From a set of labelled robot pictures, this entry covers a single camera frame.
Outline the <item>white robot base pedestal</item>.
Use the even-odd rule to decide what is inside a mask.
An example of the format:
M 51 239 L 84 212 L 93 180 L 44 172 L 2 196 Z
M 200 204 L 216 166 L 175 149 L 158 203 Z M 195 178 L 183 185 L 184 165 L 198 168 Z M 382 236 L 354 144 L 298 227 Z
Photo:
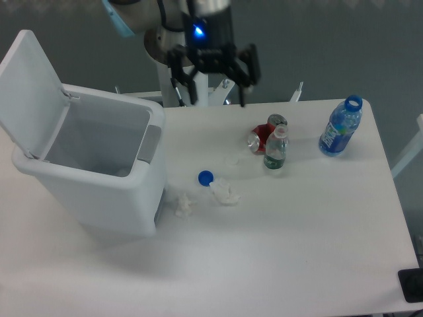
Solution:
M 195 104 L 190 103 L 187 89 L 180 83 L 177 83 L 180 94 L 185 105 L 178 103 L 176 92 L 171 85 L 171 70 L 162 63 L 156 63 L 157 74 L 159 78 L 160 90 L 149 92 L 129 92 L 126 96 L 151 100 L 161 104 L 164 108 L 191 107 L 191 106 L 218 106 L 228 105 L 230 102 L 227 97 L 235 86 L 235 82 L 224 78 L 216 87 L 209 87 L 209 75 L 197 73 L 194 77 L 198 94 L 198 101 Z

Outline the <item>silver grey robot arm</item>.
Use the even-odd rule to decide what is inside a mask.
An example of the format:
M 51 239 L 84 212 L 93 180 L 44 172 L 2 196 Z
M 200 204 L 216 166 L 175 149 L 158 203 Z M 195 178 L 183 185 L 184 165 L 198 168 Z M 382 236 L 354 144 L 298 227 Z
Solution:
M 261 77 L 254 44 L 235 45 L 230 1 L 103 1 L 123 37 L 144 33 L 144 46 L 157 65 L 164 106 L 207 106 L 201 74 L 225 75 L 239 89 L 239 103 Z

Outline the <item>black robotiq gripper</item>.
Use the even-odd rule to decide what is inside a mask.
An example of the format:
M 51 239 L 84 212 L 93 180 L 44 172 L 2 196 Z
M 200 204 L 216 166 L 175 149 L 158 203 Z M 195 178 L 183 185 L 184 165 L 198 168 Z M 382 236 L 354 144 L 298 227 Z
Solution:
M 180 105 L 185 105 L 177 83 L 184 86 L 190 103 L 198 101 L 194 77 L 201 73 L 227 73 L 238 86 L 239 104 L 246 106 L 245 94 L 261 78 L 258 50 L 249 44 L 237 52 L 234 45 L 230 1 L 183 1 L 182 21 L 186 47 L 178 44 L 167 52 L 171 70 L 171 85 Z M 183 69 L 186 58 L 195 66 L 191 72 Z

